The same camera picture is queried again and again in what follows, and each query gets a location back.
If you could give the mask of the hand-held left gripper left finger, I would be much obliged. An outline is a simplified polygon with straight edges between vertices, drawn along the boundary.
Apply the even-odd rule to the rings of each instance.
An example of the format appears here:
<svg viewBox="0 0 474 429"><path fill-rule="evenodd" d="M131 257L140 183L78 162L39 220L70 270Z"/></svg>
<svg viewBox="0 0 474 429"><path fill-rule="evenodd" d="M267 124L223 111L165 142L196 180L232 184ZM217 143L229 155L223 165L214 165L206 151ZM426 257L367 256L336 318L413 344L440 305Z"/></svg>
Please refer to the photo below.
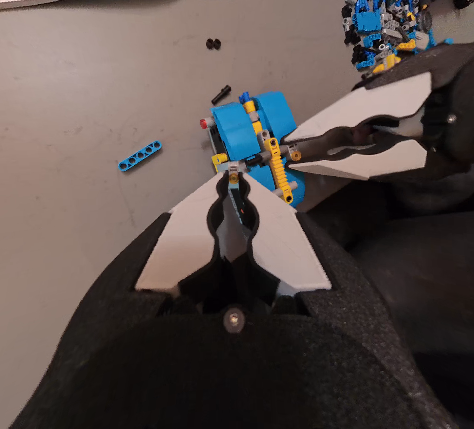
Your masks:
<svg viewBox="0 0 474 429"><path fill-rule="evenodd" d="M217 230L224 221L227 192L228 174L219 172L169 211L136 290L183 293L186 278L220 257Z"/></svg>

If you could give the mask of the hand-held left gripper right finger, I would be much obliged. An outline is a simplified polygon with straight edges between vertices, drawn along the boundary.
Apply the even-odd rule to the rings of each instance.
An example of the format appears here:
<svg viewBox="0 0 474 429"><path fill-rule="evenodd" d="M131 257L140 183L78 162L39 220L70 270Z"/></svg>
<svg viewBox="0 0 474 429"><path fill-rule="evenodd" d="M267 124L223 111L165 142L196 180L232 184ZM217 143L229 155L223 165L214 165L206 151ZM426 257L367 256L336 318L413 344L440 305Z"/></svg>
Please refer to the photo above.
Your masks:
<svg viewBox="0 0 474 429"><path fill-rule="evenodd" d="M249 174L240 174L248 279L260 298L331 290L331 282L297 211Z"/></svg>

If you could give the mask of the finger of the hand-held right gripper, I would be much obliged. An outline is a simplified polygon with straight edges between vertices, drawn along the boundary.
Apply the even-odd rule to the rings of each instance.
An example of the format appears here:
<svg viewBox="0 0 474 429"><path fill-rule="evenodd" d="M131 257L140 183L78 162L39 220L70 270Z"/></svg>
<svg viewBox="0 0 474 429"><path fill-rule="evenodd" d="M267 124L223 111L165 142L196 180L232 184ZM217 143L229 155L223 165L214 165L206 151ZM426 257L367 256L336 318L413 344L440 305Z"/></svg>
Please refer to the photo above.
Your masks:
<svg viewBox="0 0 474 429"><path fill-rule="evenodd" d="M431 73L405 78L373 89L358 88L284 136L283 143L321 137L337 128L353 128L374 118L414 116L431 93Z"/></svg>
<svg viewBox="0 0 474 429"><path fill-rule="evenodd" d="M415 139L387 139L364 149L345 148L328 159L292 162L303 173L369 180L424 168L427 150Z"/></svg>

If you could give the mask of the blue brick toy car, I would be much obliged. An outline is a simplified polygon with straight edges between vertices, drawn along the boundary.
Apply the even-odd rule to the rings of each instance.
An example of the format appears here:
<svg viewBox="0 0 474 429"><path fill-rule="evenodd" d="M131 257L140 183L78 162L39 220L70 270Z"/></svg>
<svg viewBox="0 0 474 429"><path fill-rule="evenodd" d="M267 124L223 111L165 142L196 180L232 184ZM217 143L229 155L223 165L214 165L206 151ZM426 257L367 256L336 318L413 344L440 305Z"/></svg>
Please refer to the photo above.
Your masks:
<svg viewBox="0 0 474 429"><path fill-rule="evenodd" d="M239 175L249 174L297 211L305 196L302 172L288 169L292 162L288 145L281 141L296 129L287 100L281 92L251 96L211 109L200 120L210 137L212 164L217 173L228 171L229 161L240 162ZM244 204L237 184L228 184L232 205L243 223Z"/></svg>

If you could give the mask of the grey desk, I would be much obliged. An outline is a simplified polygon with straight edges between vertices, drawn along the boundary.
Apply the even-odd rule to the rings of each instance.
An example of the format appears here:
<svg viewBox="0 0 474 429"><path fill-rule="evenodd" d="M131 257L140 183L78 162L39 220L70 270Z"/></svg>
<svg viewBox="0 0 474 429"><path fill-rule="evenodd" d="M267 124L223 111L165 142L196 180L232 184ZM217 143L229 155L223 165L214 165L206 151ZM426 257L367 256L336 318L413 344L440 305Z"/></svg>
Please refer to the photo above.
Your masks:
<svg viewBox="0 0 474 429"><path fill-rule="evenodd" d="M225 85L228 101L281 91L301 124L358 82L343 5L65 0L1 12L1 428L97 277L214 176L199 120ZM160 151L118 170L153 141Z"/></svg>

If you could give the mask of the dark dotted cloth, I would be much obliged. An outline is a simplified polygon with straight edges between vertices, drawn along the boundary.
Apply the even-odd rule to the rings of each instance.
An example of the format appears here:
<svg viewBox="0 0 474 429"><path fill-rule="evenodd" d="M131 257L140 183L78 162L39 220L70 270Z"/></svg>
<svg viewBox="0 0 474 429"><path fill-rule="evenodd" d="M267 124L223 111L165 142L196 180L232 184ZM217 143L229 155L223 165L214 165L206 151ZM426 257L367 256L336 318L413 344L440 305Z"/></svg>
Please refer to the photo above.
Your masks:
<svg viewBox="0 0 474 429"><path fill-rule="evenodd" d="M387 183L352 181L307 214L339 245L350 249L389 220L390 200Z"/></svg>

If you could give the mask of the pile of small brick parts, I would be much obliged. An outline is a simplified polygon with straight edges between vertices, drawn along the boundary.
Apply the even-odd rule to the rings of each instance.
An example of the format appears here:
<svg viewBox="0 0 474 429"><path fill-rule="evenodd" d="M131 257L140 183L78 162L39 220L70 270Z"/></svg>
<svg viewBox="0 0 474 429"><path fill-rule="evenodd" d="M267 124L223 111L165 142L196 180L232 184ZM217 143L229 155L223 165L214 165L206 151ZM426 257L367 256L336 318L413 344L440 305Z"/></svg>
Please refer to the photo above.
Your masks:
<svg viewBox="0 0 474 429"><path fill-rule="evenodd" d="M368 79L402 60L437 46L430 5L433 0L344 0L345 44L352 65Z"/></svg>

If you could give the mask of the blue brick beam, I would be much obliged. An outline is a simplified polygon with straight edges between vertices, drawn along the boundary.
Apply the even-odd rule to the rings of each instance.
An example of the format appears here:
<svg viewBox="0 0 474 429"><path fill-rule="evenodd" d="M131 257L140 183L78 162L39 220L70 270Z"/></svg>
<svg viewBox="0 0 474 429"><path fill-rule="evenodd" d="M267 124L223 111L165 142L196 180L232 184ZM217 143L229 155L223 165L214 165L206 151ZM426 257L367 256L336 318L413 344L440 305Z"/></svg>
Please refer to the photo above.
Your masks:
<svg viewBox="0 0 474 429"><path fill-rule="evenodd" d="M123 171L123 172L130 170L132 167L138 165L145 159L151 157L153 154L160 151L161 148L162 148L162 144L160 141L151 142L150 144L146 145L145 147L141 148L137 152L128 156L126 159L119 162L118 170Z"/></svg>

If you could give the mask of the black brick axle pin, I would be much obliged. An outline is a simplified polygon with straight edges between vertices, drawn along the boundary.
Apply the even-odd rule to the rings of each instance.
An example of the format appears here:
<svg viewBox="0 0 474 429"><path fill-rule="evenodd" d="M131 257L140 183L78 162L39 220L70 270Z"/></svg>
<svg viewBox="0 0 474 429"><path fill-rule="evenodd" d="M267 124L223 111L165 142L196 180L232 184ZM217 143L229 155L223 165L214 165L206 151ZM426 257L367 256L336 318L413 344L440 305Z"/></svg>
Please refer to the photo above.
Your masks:
<svg viewBox="0 0 474 429"><path fill-rule="evenodd" d="M220 103L223 99L227 98L232 91L232 88L230 85L225 85L218 94L216 94L212 99L211 99L211 104L213 106L216 106L218 103Z"/></svg>

